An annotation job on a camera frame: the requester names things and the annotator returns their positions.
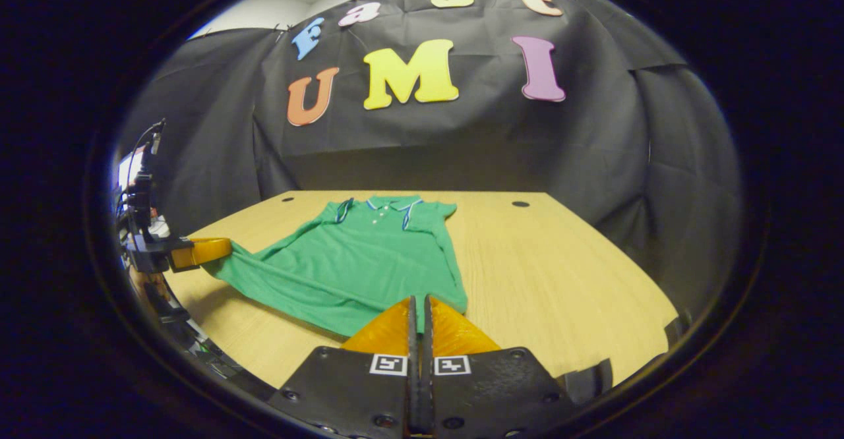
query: green polo shirt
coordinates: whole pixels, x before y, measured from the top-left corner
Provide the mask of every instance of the green polo shirt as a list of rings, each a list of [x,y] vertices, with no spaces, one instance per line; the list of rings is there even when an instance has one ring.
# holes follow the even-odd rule
[[[415,295],[421,333],[425,295],[466,312],[445,225],[455,210],[419,196],[329,202],[271,247],[253,254],[232,241],[231,255],[202,267],[247,297],[346,336]]]

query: black fabric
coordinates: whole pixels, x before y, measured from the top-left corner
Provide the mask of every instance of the black fabric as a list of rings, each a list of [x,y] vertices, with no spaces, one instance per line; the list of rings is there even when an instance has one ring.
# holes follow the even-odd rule
[[[352,7],[379,16],[339,27]],[[606,0],[358,0],[290,31],[227,31],[190,40],[139,97],[121,149],[160,117],[169,126],[156,178],[171,230],[189,234],[290,189],[537,190],[600,230],[694,319],[723,285],[741,227],[739,167],[703,82],[654,31]],[[292,43],[321,16],[319,43]],[[563,102],[529,100],[513,36],[550,40]],[[452,40],[460,96],[413,96],[367,111],[363,58]],[[329,67],[331,100],[316,123],[287,122],[292,82]],[[317,99],[317,82],[305,108]]]

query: wooden table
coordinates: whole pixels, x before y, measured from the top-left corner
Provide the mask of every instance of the wooden table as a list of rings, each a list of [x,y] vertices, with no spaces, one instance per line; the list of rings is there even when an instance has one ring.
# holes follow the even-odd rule
[[[257,252],[328,202],[417,194],[458,205],[446,226],[468,295],[466,318],[502,348],[527,347],[552,376],[610,358],[615,384],[666,352],[663,328],[677,316],[671,302],[621,250],[546,193],[297,190],[191,237],[228,237]],[[344,340],[246,298],[204,269],[168,273],[167,279],[205,333],[274,387],[316,346]]]

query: purple letter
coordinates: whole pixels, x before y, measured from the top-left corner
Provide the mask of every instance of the purple letter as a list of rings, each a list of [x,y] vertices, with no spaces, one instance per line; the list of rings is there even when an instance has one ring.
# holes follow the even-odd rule
[[[557,86],[554,67],[551,64],[551,51],[554,44],[536,37],[516,36],[513,42],[522,48],[527,69],[527,84],[522,86],[522,94],[531,100],[561,102],[566,99],[566,92]]]

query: screw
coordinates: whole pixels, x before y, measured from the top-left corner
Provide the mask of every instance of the screw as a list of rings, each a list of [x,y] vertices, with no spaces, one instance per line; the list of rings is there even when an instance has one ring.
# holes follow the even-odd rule
[[[396,420],[388,415],[381,415],[375,418],[375,425],[378,427],[393,427],[396,426]]]
[[[442,425],[446,429],[460,429],[464,426],[464,423],[465,421],[463,418],[448,418],[442,422]]]

